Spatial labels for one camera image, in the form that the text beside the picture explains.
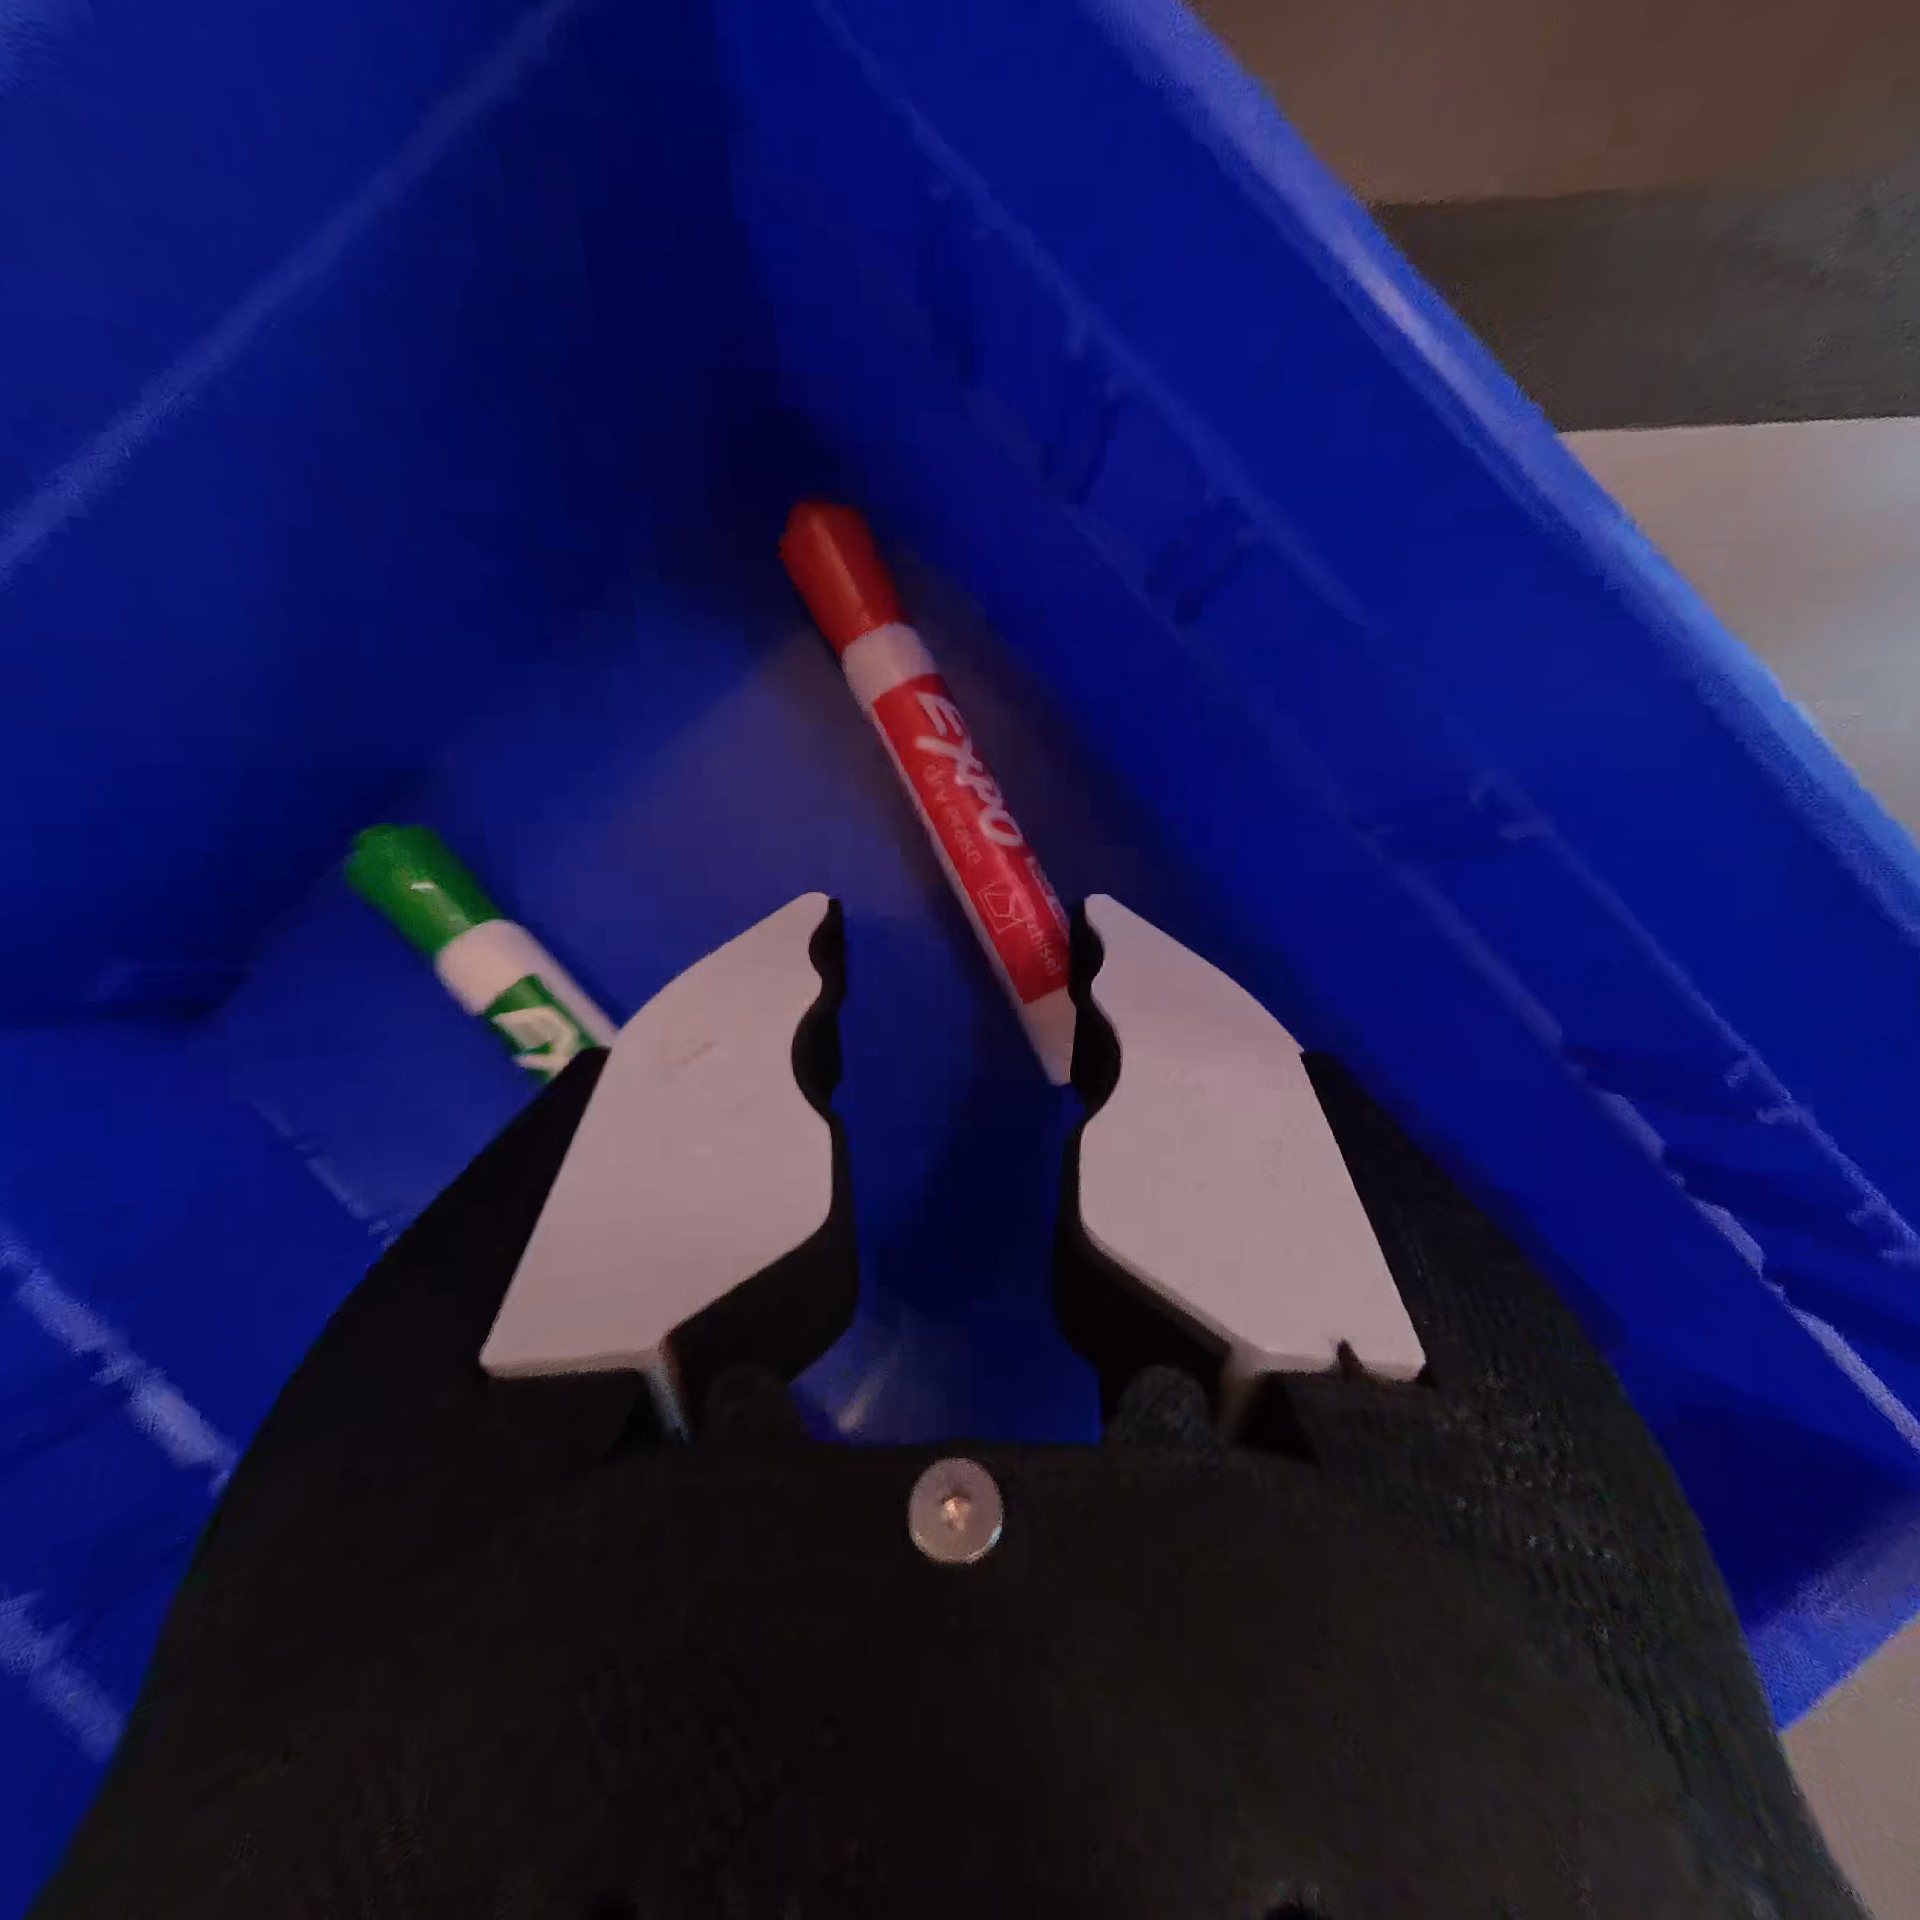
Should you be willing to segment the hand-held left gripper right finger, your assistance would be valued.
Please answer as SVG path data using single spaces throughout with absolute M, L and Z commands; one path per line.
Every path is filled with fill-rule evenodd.
M 1054 1310 L 1101 1411 L 1149 1369 L 1227 1435 L 1277 1378 L 1415 1386 L 1421 1338 L 1284 1021 L 1116 897 L 1078 905 L 1069 985 Z

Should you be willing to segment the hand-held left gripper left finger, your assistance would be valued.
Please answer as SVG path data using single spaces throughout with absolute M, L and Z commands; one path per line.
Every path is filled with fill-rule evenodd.
M 858 1307 L 845 985 L 840 902 L 798 897 L 620 1028 L 483 1343 L 491 1381 L 631 1375 L 661 1433 L 806 1435 L 790 1386 Z

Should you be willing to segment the green whiteboard marker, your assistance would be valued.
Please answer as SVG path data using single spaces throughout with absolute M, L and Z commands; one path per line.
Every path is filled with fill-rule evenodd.
M 509 919 L 455 932 L 432 956 L 432 967 L 448 995 L 539 1083 L 618 1041 L 618 1023 L 532 932 Z

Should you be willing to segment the white red-label whiteboard marker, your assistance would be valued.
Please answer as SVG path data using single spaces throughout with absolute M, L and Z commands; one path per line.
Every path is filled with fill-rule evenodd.
M 1069 1083 L 1069 921 L 972 723 L 922 636 L 900 622 L 854 637 L 838 660 L 1046 1081 Z

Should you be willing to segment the blue plastic bin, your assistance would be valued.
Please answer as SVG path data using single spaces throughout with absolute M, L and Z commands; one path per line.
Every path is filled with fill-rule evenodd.
M 805 499 L 1416 1382 L 1101 1411 Z M 610 1047 L 372 826 L 615 1034 L 840 905 L 799 1442 L 484 1374 Z M 5 1915 L 1862 1915 L 1912 1622 L 1916 846 L 1180 4 L 5 4 Z

